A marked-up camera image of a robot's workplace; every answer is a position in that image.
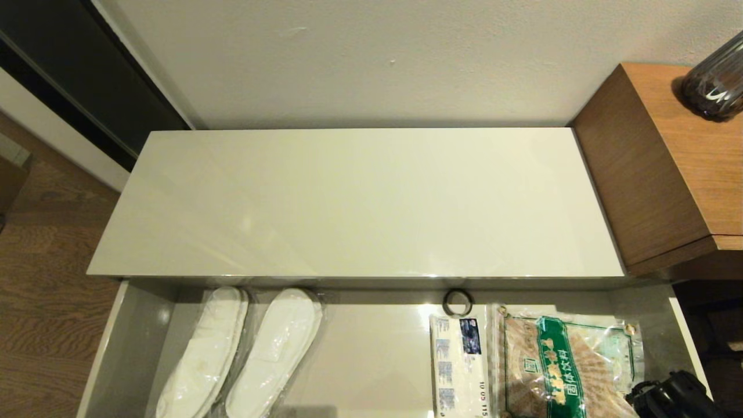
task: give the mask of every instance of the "green label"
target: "green label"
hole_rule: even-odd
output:
[[[585,418],[583,386],[575,367],[565,324],[557,318],[542,316],[536,320],[539,330],[539,360],[550,394],[549,418]]]

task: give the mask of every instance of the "metal ring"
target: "metal ring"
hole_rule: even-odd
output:
[[[451,304],[452,299],[455,296],[464,296],[464,299],[467,300],[467,302],[464,304],[464,312],[462,313],[456,313],[452,311]],[[451,289],[449,290],[445,296],[444,296],[444,302],[442,303],[442,306],[444,307],[444,312],[446,312],[447,315],[450,316],[466,316],[469,315],[470,312],[472,312],[472,306],[474,304],[474,300],[472,299],[472,296],[470,296],[469,293],[462,289]]]

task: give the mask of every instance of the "white slipper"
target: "white slipper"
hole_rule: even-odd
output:
[[[221,287],[212,292],[160,394],[157,418],[202,418],[209,411],[235,358],[247,304],[243,290]]]
[[[230,418],[260,418],[273,406],[322,320],[319,302],[300,289],[273,299],[225,408]]]

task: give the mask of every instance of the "wooden floor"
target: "wooden floor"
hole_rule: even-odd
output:
[[[117,194],[42,154],[0,233],[6,418],[75,415],[118,288],[85,275]]]

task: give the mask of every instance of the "plastic wrap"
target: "plastic wrap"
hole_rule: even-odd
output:
[[[245,291],[221,287],[211,293],[160,394],[157,418],[201,418],[208,413],[233,363],[247,306]]]
[[[224,408],[213,410],[212,417],[267,417],[314,342],[323,317],[315,294],[301,289],[279,293],[263,316]]]
[[[638,325],[503,305],[491,316],[499,417],[636,417],[624,395],[643,380]]]
[[[430,323],[436,416],[488,417],[486,324],[438,315]]]

